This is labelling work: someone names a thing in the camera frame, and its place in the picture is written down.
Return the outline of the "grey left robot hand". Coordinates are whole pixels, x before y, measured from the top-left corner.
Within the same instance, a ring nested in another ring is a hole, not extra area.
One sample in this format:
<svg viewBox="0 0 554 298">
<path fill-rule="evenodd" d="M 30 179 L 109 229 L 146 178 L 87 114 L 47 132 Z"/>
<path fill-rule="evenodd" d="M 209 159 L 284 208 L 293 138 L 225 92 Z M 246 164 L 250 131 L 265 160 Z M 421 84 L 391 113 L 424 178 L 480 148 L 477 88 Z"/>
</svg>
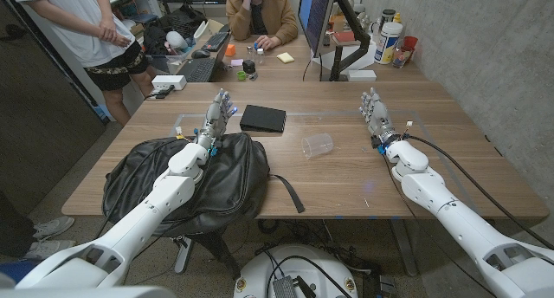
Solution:
<svg viewBox="0 0 554 298">
<path fill-rule="evenodd" d="M 226 131 L 229 119 L 237 110 L 238 107 L 230 100 L 229 92 L 221 88 L 209 105 L 201 132 L 212 139 L 220 139 Z"/>
</svg>

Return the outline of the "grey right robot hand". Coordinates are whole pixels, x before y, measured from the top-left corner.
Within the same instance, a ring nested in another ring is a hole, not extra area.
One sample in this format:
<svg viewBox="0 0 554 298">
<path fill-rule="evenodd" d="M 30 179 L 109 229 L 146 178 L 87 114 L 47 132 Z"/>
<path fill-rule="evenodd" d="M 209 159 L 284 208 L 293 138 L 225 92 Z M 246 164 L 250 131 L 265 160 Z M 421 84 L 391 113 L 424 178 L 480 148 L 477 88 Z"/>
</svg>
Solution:
<svg viewBox="0 0 554 298">
<path fill-rule="evenodd" d="M 367 129 L 372 136 L 385 140 L 396 132 L 388 109 L 375 88 L 372 87 L 369 93 L 363 92 L 361 99 L 362 106 L 359 111 L 363 115 Z"/>
</svg>

